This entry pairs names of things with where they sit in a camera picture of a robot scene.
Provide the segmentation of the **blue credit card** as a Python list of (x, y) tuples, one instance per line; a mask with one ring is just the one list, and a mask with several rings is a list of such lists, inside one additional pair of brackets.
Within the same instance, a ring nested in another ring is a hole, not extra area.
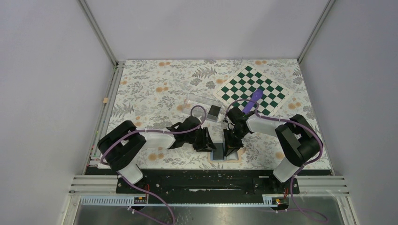
[(210, 152), (209, 153), (209, 162), (213, 162), (214, 161), (214, 153)]

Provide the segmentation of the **clear plastic box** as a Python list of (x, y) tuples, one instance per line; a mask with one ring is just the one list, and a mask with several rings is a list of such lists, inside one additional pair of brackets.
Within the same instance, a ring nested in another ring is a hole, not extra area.
[(208, 114), (208, 111), (209, 111), (211, 105), (220, 106), (222, 108), (221, 101), (189, 93), (189, 94), (187, 94), (187, 97), (184, 100), (183, 113), (192, 115), (195, 117), (199, 117), (201, 119), (203, 119), (203, 117), (206, 114), (206, 118), (207, 118), (207, 114)]

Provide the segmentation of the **purple marker pen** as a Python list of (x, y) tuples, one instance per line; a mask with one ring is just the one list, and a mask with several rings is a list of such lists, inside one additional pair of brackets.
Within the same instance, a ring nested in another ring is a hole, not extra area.
[(243, 113), (247, 114), (250, 110), (255, 106), (258, 100), (260, 100), (263, 96), (263, 91), (261, 89), (257, 89), (251, 96), (249, 103), (244, 107)]

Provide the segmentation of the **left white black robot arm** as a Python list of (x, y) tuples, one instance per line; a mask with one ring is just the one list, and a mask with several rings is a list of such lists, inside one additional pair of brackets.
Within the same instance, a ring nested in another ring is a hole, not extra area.
[(140, 168), (133, 162), (139, 151), (158, 147), (176, 149), (190, 144), (197, 152), (212, 152), (216, 146), (207, 127), (202, 127), (202, 124), (198, 118), (189, 116), (183, 122), (155, 130), (138, 129), (132, 121), (126, 120), (99, 140), (100, 162), (125, 178), (128, 187), (139, 193), (144, 190), (146, 182)]

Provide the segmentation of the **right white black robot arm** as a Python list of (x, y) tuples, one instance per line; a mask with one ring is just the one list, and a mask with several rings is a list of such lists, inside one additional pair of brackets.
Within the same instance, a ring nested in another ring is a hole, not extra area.
[(262, 133), (278, 138), (284, 158), (273, 170), (274, 177), (269, 180), (269, 187), (275, 193), (283, 192), (288, 180), (302, 170), (312, 157), (322, 155), (323, 143), (302, 115), (279, 119), (260, 116), (255, 111), (244, 113), (233, 107), (226, 116), (233, 128), (223, 131), (225, 157), (241, 149), (242, 140), (248, 134)]

